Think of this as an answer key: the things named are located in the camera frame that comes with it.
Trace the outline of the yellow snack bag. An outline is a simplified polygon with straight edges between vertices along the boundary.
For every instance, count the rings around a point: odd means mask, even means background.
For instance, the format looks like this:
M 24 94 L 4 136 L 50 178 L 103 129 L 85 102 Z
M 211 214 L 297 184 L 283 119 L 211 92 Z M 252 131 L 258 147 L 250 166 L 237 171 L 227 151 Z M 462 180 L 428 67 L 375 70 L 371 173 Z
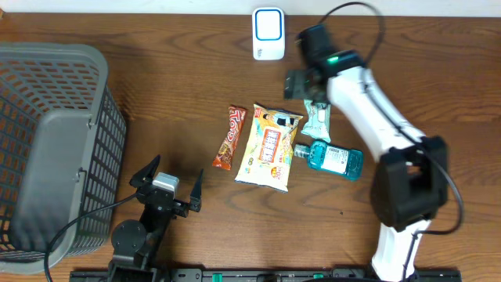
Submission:
M 302 118 L 300 114 L 255 104 L 250 135 L 235 181 L 287 193 L 294 138 Z

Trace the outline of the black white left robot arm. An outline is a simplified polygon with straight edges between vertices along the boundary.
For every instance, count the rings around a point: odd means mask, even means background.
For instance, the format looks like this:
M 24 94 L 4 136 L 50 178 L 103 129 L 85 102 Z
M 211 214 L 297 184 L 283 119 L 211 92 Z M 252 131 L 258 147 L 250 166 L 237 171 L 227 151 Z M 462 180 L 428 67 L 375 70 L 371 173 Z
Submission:
M 200 172 L 188 202 L 178 200 L 179 179 L 157 172 L 160 156 L 137 171 L 129 184 L 136 188 L 135 198 L 144 205 L 140 219 L 128 219 L 118 224 L 111 236 L 114 247 L 106 282 L 170 281 L 170 271 L 156 264 L 157 252 L 172 220 L 199 212 L 203 172 Z

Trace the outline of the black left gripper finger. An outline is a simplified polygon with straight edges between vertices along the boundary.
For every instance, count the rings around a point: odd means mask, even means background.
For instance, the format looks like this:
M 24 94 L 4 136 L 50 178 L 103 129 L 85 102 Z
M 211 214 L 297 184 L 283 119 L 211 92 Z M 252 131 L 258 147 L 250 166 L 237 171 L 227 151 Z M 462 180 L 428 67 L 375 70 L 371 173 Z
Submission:
M 200 170 L 200 174 L 197 177 L 197 180 L 193 186 L 193 189 L 190 193 L 190 202 L 189 209 L 193 212 L 199 212 L 201 209 L 201 194 L 202 194 L 202 182 L 204 177 L 204 170 Z
M 156 170 L 160 163 L 160 155 L 158 154 L 148 165 L 137 171 L 130 179 L 129 185 L 134 188 L 141 188 L 153 182 Z

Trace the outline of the red orange snack packet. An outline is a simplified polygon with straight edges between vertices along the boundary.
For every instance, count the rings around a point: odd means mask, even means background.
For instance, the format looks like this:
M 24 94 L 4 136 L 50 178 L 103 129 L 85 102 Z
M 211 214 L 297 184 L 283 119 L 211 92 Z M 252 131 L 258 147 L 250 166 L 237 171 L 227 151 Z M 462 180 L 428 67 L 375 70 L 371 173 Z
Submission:
M 242 107 L 229 107 L 229 130 L 223 140 L 213 162 L 212 166 L 230 170 L 232 167 L 232 159 L 235 154 L 237 143 L 243 129 L 247 110 Z

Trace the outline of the teal mouthwash bottle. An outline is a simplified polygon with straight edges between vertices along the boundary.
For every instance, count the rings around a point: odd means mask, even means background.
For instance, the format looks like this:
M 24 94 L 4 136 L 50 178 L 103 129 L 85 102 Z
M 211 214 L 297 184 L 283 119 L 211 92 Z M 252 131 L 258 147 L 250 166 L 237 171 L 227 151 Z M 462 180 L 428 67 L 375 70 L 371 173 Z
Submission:
M 340 175 L 351 181 L 356 181 L 362 174 L 364 155 L 359 150 L 315 140 L 310 146 L 297 144 L 294 155 L 304 158 L 311 169 Z

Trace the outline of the mint green tissue pack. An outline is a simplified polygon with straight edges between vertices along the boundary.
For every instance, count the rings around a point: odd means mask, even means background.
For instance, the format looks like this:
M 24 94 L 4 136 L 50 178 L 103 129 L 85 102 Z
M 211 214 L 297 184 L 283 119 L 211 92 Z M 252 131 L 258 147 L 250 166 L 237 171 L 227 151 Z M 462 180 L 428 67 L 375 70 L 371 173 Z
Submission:
M 307 111 L 308 120 L 303 126 L 301 133 L 303 135 L 310 136 L 313 139 L 321 139 L 330 143 L 331 105 L 328 103 L 314 102 L 310 99 L 305 99 L 304 105 Z

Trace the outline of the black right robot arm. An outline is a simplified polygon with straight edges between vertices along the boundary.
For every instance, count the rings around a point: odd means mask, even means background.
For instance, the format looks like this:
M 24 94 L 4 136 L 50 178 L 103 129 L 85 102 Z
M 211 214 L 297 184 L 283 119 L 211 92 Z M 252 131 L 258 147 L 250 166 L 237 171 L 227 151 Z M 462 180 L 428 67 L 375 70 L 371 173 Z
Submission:
M 367 61 L 354 50 L 336 48 L 324 25 L 303 30 L 296 43 L 305 68 L 288 73 L 284 96 L 330 103 L 361 136 L 377 164 L 370 201 L 380 235 L 371 267 L 380 280 L 410 278 L 422 233 L 448 200 L 441 173 L 447 166 L 445 141 L 410 124 Z

